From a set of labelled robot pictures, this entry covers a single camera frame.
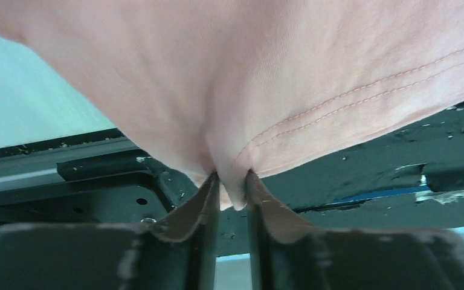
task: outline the blue strip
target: blue strip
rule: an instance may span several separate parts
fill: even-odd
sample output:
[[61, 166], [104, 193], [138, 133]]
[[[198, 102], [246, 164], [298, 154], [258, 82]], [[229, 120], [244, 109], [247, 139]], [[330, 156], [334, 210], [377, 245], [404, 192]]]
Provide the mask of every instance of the blue strip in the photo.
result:
[[363, 193], [360, 195], [355, 195], [350, 198], [344, 198], [344, 199], [339, 199], [337, 201], [332, 201], [330, 204], [335, 205], [335, 204], [344, 204], [344, 203], [355, 202], [355, 201], [368, 201], [369, 199], [386, 198], [388, 196], [396, 196], [396, 195], [407, 195], [409, 193], [425, 192], [427, 190], [430, 190], [430, 188], [423, 185], [423, 186], [410, 187], [410, 188], [390, 189], [390, 190], [384, 190], [381, 192], [369, 192], [369, 193]]

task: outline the dark surface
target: dark surface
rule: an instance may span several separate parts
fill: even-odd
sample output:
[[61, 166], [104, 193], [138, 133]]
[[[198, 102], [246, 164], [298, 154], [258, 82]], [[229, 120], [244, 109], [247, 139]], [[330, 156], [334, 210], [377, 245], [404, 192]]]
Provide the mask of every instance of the dark surface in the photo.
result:
[[61, 182], [37, 187], [19, 188], [0, 193], [0, 205], [17, 205], [64, 196], [77, 195], [104, 189], [119, 189], [125, 186], [138, 186], [154, 193], [165, 211], [172, 210], [174, 204], [159, 188], [149, 172], [128, 172], [117, 175]]
[[313, 227], [246, 177], [254, 290], [464, 290], [464, 242], [446, 230]]
[[219, 180], [154, 224], [0, 227], [0, 289], [211, 290]]
[[[28, 161], [36, 156], [48, 160], [57, 168], [64, 180], [76, 181], [105, 174], [124, 173], [130, 170], [148, 172], [159, 189], [174, 206], [188, 200], [196, 192], [196, 187], [181, 173], [166, 168], [159, 161], [139, 150], [128, 149], [124, 152], [86, 156], [77, 153], [80, 147], [91, 149], [92, 144], [101, 147], [116, 142], [129, 142], [123, 137], [104, 140], [107, 134], [97, 133], [74, 137], [73, 142], [53, 150], [41, 151], [47, 145], [40, 143], [33, 153], [14, 151], [13, 157], [0, 158], [0, 168], [26, 168]], [[93, 142], [79, 144], [77, 140]], [[64, 153], [63, 161], [57, 160], [58, 152]], [[324, 156], [288, 172], [265, 178], [266, 186], [284, 204], [299, 212], [314, 224], [326, 227], [461, 227], [464, 226], [464, 199], [456, 203], [440, 205], [436, 201], [417, 203], [414, 195], [384, 198], [383, 201], [362, 201], [350, 207], [324, 210], [323, 205], [359, 194], [377, 192], [387, 189], [416, 187], [421, 184], [422, 175], [429, 176], [428, 185], [441, 192], [464, 189], [464, 103], [440, 112], [434, 116], [418, 121], [405, 128], [392, 132], [375, 140]], [[93, 218], [98, 221], [129, 222], [138, 216], [136, 210], [127, 209], [138, 204], [131, 198], [133, 193], [123, 194], [109, 191], [100, 194], [96, 190], [86, 192], [87, 200], [92, 204]], [[37, 196], [52, 197], [50, 192], [40, 192]], [[25, 197], [6, 198], [5, 204], [24, 202]], [[64, 196], [56, 203], [61, 208], [72, 208], [80, 200], [75, 196]], [[51, 211], [52, 203], [35, 203], [35, 210]], [[227, 210], [221, 213], [218, 240], [219, 255], [240, 254], [248, 251], [246, 213]]]

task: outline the stitching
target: stitching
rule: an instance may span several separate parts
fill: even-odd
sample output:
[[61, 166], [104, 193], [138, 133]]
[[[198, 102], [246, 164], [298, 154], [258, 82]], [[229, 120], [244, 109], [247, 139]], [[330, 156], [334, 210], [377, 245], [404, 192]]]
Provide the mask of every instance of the stitching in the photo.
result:
[[[417, 71], [417, 70], [419, 70], [419, 69], [422, 69], [422, 68], [425, 68], [425, 67], [427, 67], [427, 66], [430, 66], [431, 64], [437, 63], [437, 62], [439, 62], [439, 61], [441, 61], [441, 60], [446, 59], [446, 58], [449, 57], [449, 56], [452, 56], [452, 55], [457, 54], [457, 53], [460, 53], [460, 52], [464, 52], [464, 50], [460, 50], [460, 51], [457, 51], [457, 52], [455, 52], [455, 53], [449, 54], [448, 56], [445, 56], [445, 57], [443, 57], [443, 58], [441, 58], [441, 59], [439, 59], [439, 60], [436, 60], [436, 61], [434, 61], [434, 62], [432, 62], [432, 63], [427, 64], [427, 65], [421, 66], [420, 68], [416, 68], [416, 69], [413, 69], [413, 70], [408, 71], [408, 72], [403, 72], [403, 73], [397, 74], [397, 75], [392, 76], [392, 77], [387, 77], [387, 78], [384, 78], [384, 79], [382, 79], [382, 80], [378, 80], [377, 82], [372, 83], [371, 85], [363, 86], [363, 87], [360, 87], [360, 88], [358, 88], [358, 89], [354, 89], [353, 91], [347, 92], [347, 93], [345, 93], [345, 94], [338, 95], [338, 96], [336, 96], [336, 97], [334, 97], [334, 98], [332, 98], [332, 99], [330, 99], [330, 100], [328, 100], [328, 101], [326, 101], [326, 102], [324, 102], [324, 103], [322, 103], [322, 104], [320, 104], [320, 105], [318, 105], [318, 106], [313, 107], [312, 109], [307, 110], [307, 111], [304, 112], [304, 113], [301, 113], [301, 114], [299, 114], [299, 115], [297, 115], [297, 116], [295, 116], [295, 117], [287, 118], [287, 119], [285, 119], [285, 120], [283, 120], [283, 121], [281, 121], [281, 122], [279, 122], [279, 123], [277, 123], [277, 124], [271, 126], [270, 128], [268, 128], [267, 130], [265, 130], [265, 131], [262, 132], [261, 134], [258, 134], [257, 136], [255, 136], [250, 142], [248, 142], [248, 144], [246, 144], [246, 145], [241, 149], [241, 151], [237, 154], [237, 156], [235, 157], [234, 161], [232, 162], [231, 166], [229, 166], [229, 168], [227, 169], [227, 171], [225, 172], [225, 174], [227, 174], [228, 171], [229, 171], [230, 169], [232, 169], [232, 168], [236, 165], [236, 161], [237, 161], [237, 159], [241, 156], [241, 154], [243, 153], [243, 151], [244, 151], [255, 139], [257, 139], [258, 137], [262, 136], [263, 134], [265, 134], [265, 133], [266, 133], [267, 131], [269, 131], [270, 129], [272, 129], [272, 128], [276, 127], [276, 126], [279, 126], [279, 125], [283, 124], [283, 123], [286, 122], [286, 121], [293, 120], [293, 119], [295, 119], [295, 118], [297, 118], [297, 117], [299, 117], [299, 116], [302, 116], [302, 115], [307, 114], [307, 113], [309, 113], [309, 112], [311, 112], [311, 111], [314, 111], [314, 110], [316, 110], [316, 108], [319, 108], [320, 106], [323, 106], [324, 104], [326, 104], [326, 103], [328, 103], [328, 102], [331, 102], [332, 100], [336, 100], [336, 99], [338, 99], [338, 98], [340, 98], [340, 97], [342, 97], [342, 96], [345, 96], [346, 94], [350, 94], [350, 93], [352, 93], [352, 92], [354, 92], [354, 91], [358, 91], [358, 90], [363, 89], [363, 88], [368, 88], [369, 86], [372, 86], [372, 85], [374, 85], [374, 84], [376, 84], [376, 83], [382, 82], [383, 80], [388, 80], [388, 79], [391, 79], [391, 78], [396, 77], [396, 76], [401, 76], [401, 75], [404, 75], [404, 74], [407, 74], [407, 73], [410, 73], [410, 72], [415, 72], [415, 71]], [[414, 85], [418, 85], [418, 84], [420, 84], [420, 83], [427, 82], [427, 81], [429, 81], [429, 80], [431, 80], [431, 79], [437, 77], [439, 74], [444, 73], [445, 71], [447, 71], [447, 70], [449, 70], [449, 69], [455, 68], [455, 67], [457, 67], [457, 66], [462, 66], [462, 65], [464, 65], [464, 62], [463, 62], [463, 63], [456, 64], [456, 65], [453, 65], [453, 66], [450, 66], [450, 67], [444, 69], [443, 71], [440, 71], [440, 72], [436, 73], [435, 75], [433, 75], [433, 76], [431, 76], [431, 77], [429, 77], [429, 78], [427, 78], [427, 79], [421, 80], [421, 81], [419, 81], [419, 82], [412, 83], [412, 84], [409, 84], [409, 85], [407, 85], [407, 86], [403, 86], [403, 87], [401, 87], [401, 88], [394, 89], [394, 90], [392, 90], [392, 91], [383, 92], [383, 93], [381, 93], [381, 94], [374, 95], [374, 96], [369, 97], [369, 98], [367, 98], [367, 99], [364, 99], [364, 100], [362, 100], [362, 101], [359, 101], [359, 102], [356, 102], [356, 103], [353, 103], [353, 104], [349, 104], [349, 105], [347, 105], [347, 106], [344, 106], [344, 107], [342, 107], [342, 108], [339, 108], [339, 109], [337, 109], [337, 110], [335, 110], [335, 111], [332, 111], [332, 112], [330, 112], [330, 113], [328, 113], [328, 114], [326, 114], [326, 115], [324, 115], [324, 116], [321, 116], [321, 117], [318, 118], [317, 120], [315, 120], [315, 121], [313, 121], [313, 122], [311, 122], [311, 123], [309, 123], [309, 124], [307, 124], [307, 125], [304, 125], [304, 126], [302, 126], [302, 127], [298, 127], [298, 128], [296, 128], [296, 129], [289, 130], [289, 131], [286, 131], [286, 132], [282, 132], [282, 133], [280, 133], [280, 134], [274, 136], [273, 138], [271, 138], [271, 139], [269, 139], [269, 140], [267, 140], [267, 141], [264, 141], [264, 142], [262, 142], [262, 143], [260, 143], [260, 144], [257, 144], [257, 145], [255, 145], [255, 146], [252, 148], [252, 150], [253, 150], [253, 149], [256, 149], [257, 147], [262, 146], [262, 145], [264, 145], [264, 144], [266, 144], [266, 143], [272, 142], [273, 140], [275, 140], [276, 138], [278, 138], [278, 137], [281, 136], [281, 135], [288, 134], [288, 133], [291, 133], [291, 132], [296, 132], [296, 131], [302, 130], [302, 129], [306, 128], [306, 127], [309, 127], [309, 126], [311, 126], [312, 124], [318, 123], [318, 122], [321, 121], [322, 119], [324, 119], [324, 118], [326, 118], [326, 117], [329, 117], [329, 116], [331, 116], [331, 115], [333, 115], [333, 114], [335, 114], [335, 113], [337, 113], [337, 112], [340, 112], [340, 111], [342, 111], [342, 110], [344, 110], [344, 109], [347, 109], [347, 108], [349, 108], [349, 107], [356, 106], [356, 105], [360, 105], [360, 104], [362, 104], [362, 103], [365, 103], [365, 102], [374, 100], [374, 99], [376, 99], [376, 98], [379, 98], [379, 97], [382, 96], [382, 95], [390, 94], [390, 93], [392, 93], [392, 92], [396, 92], [396, 91], [400, 91], [400, 90], [403, 90], [403, 89], [407, 89], [407, 88], [409, 88], [409, 87], [411, 87], [411, 86], [414, 86]]]
[[280, 125], [282, 125], [283, 123], [286, 123], [286, 122], [288, 122], [288, 121], [291, 121], [291, 120], [294, 120], [294, 119], [296, 119], [296, 118], [299, 118], [299, 117], [301, 117], [301, 116], [303, 116], [303, 115], [306, 115], [306, 114], [308, 114], [308, 113], [310, 113], [310, 112], [312, 112], [312, 111], [315, 111], [315, 110], [319, 109], [320, 107], [322, 107], [322, 106], [324, 106], [324, 105], [326, 105], [326, 104], [328, 104], [328, 103], [330, 103], [330, 102], [333, 102], [334, 100], [337, 100], [338, 98], [345, 97], [345, 96], [347, 96], [347, 95], [349, 95], [349, 94], [352, 94], [352, 93], [354, 93], [354, 92], [356, 92], [356, 91], [360, 91], [361, 89], [370, 88], [371, 86], [377, 85], [377, 84], [379, 84], [379, 83], [381, 83], [381, 82], [384, 82], [384, 81], [386, 81], [386, 80], [393, 79], [393, 78], [395, 78], [395, 77], [400, 77], [400, 76], [404, 76], [404, 75], [406, 75], [406, 74], [411, 74], [411, 73], [414, 73], [414, 72], [416, 72], [416, 71], [420, 71], [420, 70], [422, 70], [422, 69], [425, 69], [425, 68], [427, 68], [427, 67], [429, 67], [429, 66], [431, 66], [431, 65], [434, 65], [434, 64], [436, 64], [436, 63], [438, 63], [438, 62], [441, 62], [441, 61], [443, 61], [443, 60], [445, 60], [445, 59], [448, 59], [449, 57], [455, 56], [456, 54], [460, 54], [460, 53], [464, 53], [464, 49], [463, 49], [463, 50], [456, 51], [456, 52], [454, 52], [454, 53], [451, 53], [451, 54], [449, 54], [449, 55], [447, 55], [447, 56], [444, 56], [444, 57], [441, 58], [441, 59], [437, 59], [437, 60], [435, 60], [435, 61], [433, 61], [433, 62], [431, 62], [431, 63], [428, 63], [427, 65], [423, 65], [423, 66], [420, 66], [420, 67], [418, 67], [418, 68], [412, 69], [412, 70], [410, 70], [410, 71], [401, 72], [401, 73], [399, 73], [399, 74], [395, 74], [395, 75], [393, 75], [393, 76], [386, 77], [386, 78], [381, 79], [381, 80], [377, 80], [377, 81], [375, 81], [374, 83], [371, 83], [370, 85], [361, 86], [361, 87], [356, 88], [356, 89], [354, 89], [354, 90], [352, 90], [352, 91], [345, 92], [344, 94], [335, 96], [335, 97], [333, 97], [333, 98], [331, 98], [331, 99], [329, 99], [329, 100], [326, 100], [324, 103], [321, 103], [321, 104], [319, 104], [319, 105], [317, 105], [317, 106], [314, 106], [313, 108], [308, 109], [307, 111], [305, 111], [305, 112], [303, 112], [303, 113], [301, 113], [301, 114], [298, 114], [298, 115], [296, 115], [296, 116], [293, 116], [293, 117], [290, 117], [290, 118], [287, 118], [287, 119], [285, 119], [285, 120], [283, 120], [283, 121], [278, 122], [277, 124], [275, 124], [275, 125], [273, 125], [273, 126], [267, 128], [264, 132], [262, 132], [262, 133], [259, 134], [258, 136], [255, 136], [255, 138], [253, 138], [253, 139], [256, 139], [257, 137], [260, 137], [260, 136], [264, 135], [265, 133], [267, 133], [269, 130], [271, 130], [271, 129], [274, 128], [274, 127], [280, 126]]
[[399, 88], [399, 89], [394, 89], [394, 90], [392, 90], [392, 91], [382, 92], [381, 94], [374, 95], [374, 96], [369, 97], [369, 98], [367, 98], [367, 99], [365, 99], [365, 100], [361, 100], [361, 101], [358, 101], [358, 102], [356, 102], [356, 103], [352, 103], [352, 104], [349, 104], [349, 105], [344, 106], [344, 107], [342, 107], [342, 108], [339, 108], [339, 109], [337, 109], [337, 110], [335, 110], [335, 111], [329, 112], [328, 114], [321, 116], [321, 117], [318, 118], [317, 120], [315, 120], [315, 121], [313, 121], [313, 122], [311, 122], [311, 123], [309, 123], [309, 124], [307, 124], [307, 125], [304, 125], [304, 126], [302, 126], [302, 127], [298, 127], [298, 128], [296, 128], [296, 129], [293, 129], [293, 130], [289, 130], [289, 131], [282, 132], [282, 133], [280, 133], [280, 134], [274, 136], [273, 138], [269, 139], [268, 141], [264, 141], [264, 142], [262, 142], [262, 143], [260, 143], [260, 144], [258, 144], [258, 145], [255, 145], [255, 146], [253, 147], [253, 149], [255, 149], [255, 148], [259, 147], [259, 146], [262, 146], [262, 145], [264, 145], [264, 144], [266, 144], [266, 143], [269, 143], [269, 142], [275, 140], [277, 137], [279, 137], [279, 136], [281, 136], [281, 135], [285, 135], [285, 134], [287, 134], [287, 133], [291, 133], [291, 132], [296, 132], [296, 131], [302, 130], [302, 129], [308, 127], [308, 126], [311, 126], [312, 124], [318, 123], [319, 121], [321, 121], [322, 119], [324, 119], [324, 118], [326, 118], [326, 117], [329, 117], [330, 115], [333, 115], [333, 114], [335, 114], [335, 113], [337, 113], [337, 112], [340, 112], [340, 111], [342, 111], [342, 110], [344, 110], [344, 109], [347, 109], [347, 108], [349, 108], [349, 107], [353, 107], [353, 106], [360, 105], [360, 104], [362, 104], [362, 103], [365, 103], [365, 102], [374, 100], [374, 99], [376, 99], [376, 98], [381, 97], [382, 95], [391, 94], [392, 92], [401, 91], [401, 90], [407, 89], [407, 88], [409, 88], [409, 87], [411, 87], [411, 86], [418, 85], [418, 84], [420, 84], [420, 83], [425, 83], [425, 82], [427, 82], [427, 81], [429, 81], [429, 80], [431, 80], [431, 79], [434, 79], [434, 78], [437, 77], [439, 74], [444, 73], [445, 71], [447, 71], [447, 70], [449, 70], [449, 69], [452, 69], [452, 68], [455, 68], [455, 67], [461, 66], [461, 65], [464, 65], [464, 62], [463, 62], [463, 63], [458, 63], [457, 65], [450, 66], [450, 67], [446, 68], [445, 70], [443, 70], [443, 71], [441, 71], [441, 72], [438, 72], [437, 74], [434, 74], [433, 76], [431, 76], [431, 77], [429, 77], [429, 78], [427, 78], [427, 79], [418, 81], [418, 82], [416, 82], [416, 83], [411, 83], [411, 84], [409, 84], [409, 85], [407, 85], [407, 86], [403, 86], [403, 87], [401, 87], [401, 88]]

